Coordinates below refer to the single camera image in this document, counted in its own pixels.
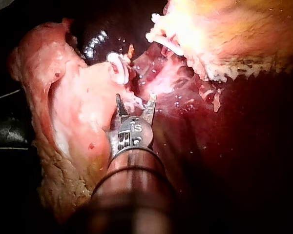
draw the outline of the dark background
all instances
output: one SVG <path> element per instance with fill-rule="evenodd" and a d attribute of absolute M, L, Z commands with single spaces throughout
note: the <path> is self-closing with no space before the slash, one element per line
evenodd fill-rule
<path fill-rule="evenodd" d="M 85 17 L 97 15 L 98 12 L 104 16 L 102 9 L 119 8 L 124 11 L 121 8 L 123 4 L 124 1 L 15 0 L 10 6 L 0 10 L 0 96 L 21 88 L 10 78 L 5 68 L 5 59 L 26 32 L 47 21 L 61 22 L 63 17 L 82 21 Z M 135 16 L 126 12 L 123 14 L 136 21 Z M 6 137 L 4 141 L 3 137 L 0 139 L 0 147 L 29 147 L 29 150 L 0 150 L 0 233 L 11 229 L 34 233 L 56 232 L 51 216 L 40 207 L 36 193 L 36 187 L 41 181 L 41 169 L 36 150 L 30 147 L 34 134 L 22 90 L 0 99 L 0 131 L 2 129 L 6 133 L 15 132 L 23 139 Z M 201 184 L 197 192 L 203 194 L 203 207 L 197 209 L 201 209 L 198 212 L 203 214 L 203 229 L 206 233 L 262 233 L 261 230 L 243 226 L 239 221 L 237 208 L 214 193 L 208 185 Z M 197 225 L 196 217 L 190 213 L 184 214 L 184 217 L 189 221 L 185 223 L 187 233 L 187 227 L 191 230 Z M 276 233 L 293 233 L 293 212 Z"/>

